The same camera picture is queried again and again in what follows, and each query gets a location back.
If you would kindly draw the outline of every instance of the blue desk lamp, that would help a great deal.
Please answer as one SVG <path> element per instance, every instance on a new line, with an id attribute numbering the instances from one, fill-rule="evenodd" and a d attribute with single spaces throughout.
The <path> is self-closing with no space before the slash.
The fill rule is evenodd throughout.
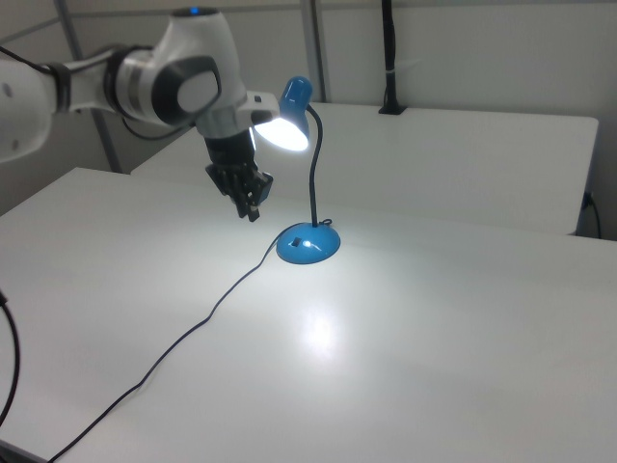
<path id="1" fill-rule="evenodd" d="M 325 260 L 340 246 L 340 237 L 331 227 L 332 221 L 317 221 L 315 168 L 324 128 L 321 119 L 309 104 L 311 94 L 312 86 L 306 77 L 293 77 L 287 83 L 279 102 L 281 116 L 270 123 L 255 127 L 257 133 L 274 145 L 286 150 L 302 151 L 309 147 L 309 122 L 306 112 L 311 114 L 317 123 L 317 144 L 308 176 L 311 222 L 292 227 L 277 242 L 277 253 L 281 259 L 300 264 Z"/>

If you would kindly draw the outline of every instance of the lamp shade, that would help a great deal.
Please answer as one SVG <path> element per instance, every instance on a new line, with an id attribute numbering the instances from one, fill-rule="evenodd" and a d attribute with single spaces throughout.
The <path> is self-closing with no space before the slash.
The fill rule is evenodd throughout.
<path id="1" fill-rule="evenodd" d="M 255 126 L 259 135 L 285 150 L 303 151 L 309 147 L 309 122 L 306 111 L 312 85 L 306 77 L 293 77 L 282 92 L 281 115 L 269 123 Z"/>

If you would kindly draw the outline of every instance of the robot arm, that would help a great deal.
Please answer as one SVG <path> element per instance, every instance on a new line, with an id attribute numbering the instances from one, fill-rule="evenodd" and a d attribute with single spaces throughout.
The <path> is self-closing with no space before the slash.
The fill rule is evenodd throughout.
<path id="1" fill-rule="evenodd" d="M 259 216 L 272 177 L 255 164 L 250 130 L 273 120 L 279 104 L 272 94 L 247 92 L 231 31 L 217 10 L 175 11 L 153 48 L 115 46 L 87 60 L 47 64 L 49 74 L 0 65 L 0 99 L 7 100 L 0 102 L 0 162 L 37 150 L 57 112 L 97 108 L 167 127 L 194 125 L 221 193 L 240 217 Z"/>

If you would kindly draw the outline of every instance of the blue lamp base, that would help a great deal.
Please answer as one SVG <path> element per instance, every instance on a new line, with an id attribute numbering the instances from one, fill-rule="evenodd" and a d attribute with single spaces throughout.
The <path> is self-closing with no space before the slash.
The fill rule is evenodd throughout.
<path id="1" fill-rule="evenodd" d="M 300 224 L 281 235 L 277 254 L 290 263 L 317 263 L 332 256 L 339 247 L 340 237 L 329 225 Z"/>

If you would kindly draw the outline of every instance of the table surface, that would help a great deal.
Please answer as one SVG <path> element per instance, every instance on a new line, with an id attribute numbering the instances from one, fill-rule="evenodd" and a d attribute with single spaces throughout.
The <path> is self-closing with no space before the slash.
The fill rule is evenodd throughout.
<path id="1" fill-rule="evenodd" d="M 1 217 L 0 439 L 51 457 L 303 206 L 75 170 Z M 614 461 L 615 243 L 322 209 L 335 256 L 270 256 L 63 461 Z"/>
<path id="2" fill-rule="evenodd" d="M 598 122 L 590 118 L 314 103 L 324 123 L 320 203 L 537 232 L 577 229 Z M 313 143 L 316 129 L 312 120 Z M 272 195 L 304 200 L 312 150 L 256 137 Z M 210 163 L 192 130 L 132 175 L 205 185 Z"/>

